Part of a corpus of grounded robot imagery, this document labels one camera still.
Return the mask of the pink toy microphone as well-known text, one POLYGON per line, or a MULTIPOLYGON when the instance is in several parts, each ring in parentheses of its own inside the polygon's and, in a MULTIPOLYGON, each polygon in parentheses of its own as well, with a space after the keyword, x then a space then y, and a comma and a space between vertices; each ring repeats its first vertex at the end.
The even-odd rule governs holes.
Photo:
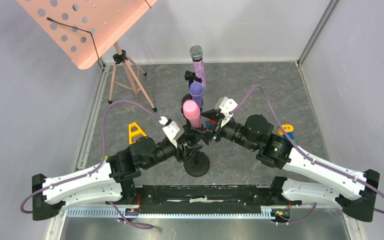
POLYGON ((183 114, 185 118, 190 122, 193 128, 201 128, 201 109, 197 103, 191 99, 186 100, 182 104, 183 114))

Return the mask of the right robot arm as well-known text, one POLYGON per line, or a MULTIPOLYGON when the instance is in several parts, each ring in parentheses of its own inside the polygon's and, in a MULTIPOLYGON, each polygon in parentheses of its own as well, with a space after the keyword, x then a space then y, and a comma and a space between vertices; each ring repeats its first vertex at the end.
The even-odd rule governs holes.
POLYGON ((185 114, 191 128, 203 134, 203 140, 225 138, 256 151, 256 159, 267 167, 298 173, 316 181, 305 183, 276 177, 268 191, 273 203, 282 204, 286 200, 321 203, 337 207, 356 220, 372 222, 379 172, 351 170, 319 158, 295 142, 273 134, 274 126, 261 114, 249 116, 245 124, 235 122, 220 110, 206 111, 204 115, 214 122, 207 128, 203 127, 200 112, 185 114))

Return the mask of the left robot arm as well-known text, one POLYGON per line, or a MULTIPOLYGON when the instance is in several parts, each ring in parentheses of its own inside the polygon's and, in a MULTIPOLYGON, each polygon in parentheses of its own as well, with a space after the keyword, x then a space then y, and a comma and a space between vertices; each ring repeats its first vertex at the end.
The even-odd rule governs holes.
POLYGON ((65 209, 98 202, 137 204, 138 192, 134 179, 141 170, 175 157, 187 162, 203 146, 192 140, 181 140, 178 146, 168 139, 156 143, 143 136, 126 149, 87 169, 60 177, 32 177, 32 219, 42 221, 53 218, 65 209))

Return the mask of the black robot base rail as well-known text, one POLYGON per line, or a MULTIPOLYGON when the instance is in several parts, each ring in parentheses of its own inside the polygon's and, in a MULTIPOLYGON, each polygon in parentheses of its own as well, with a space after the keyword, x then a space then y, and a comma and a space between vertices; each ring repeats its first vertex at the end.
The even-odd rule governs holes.
POLYGON ((257 214, 262 206, 295 206, 300 200, 282 196, 281 181, 255 184, 136 185, 123 183, 116 205, 137 205, 142 214, 257 214))

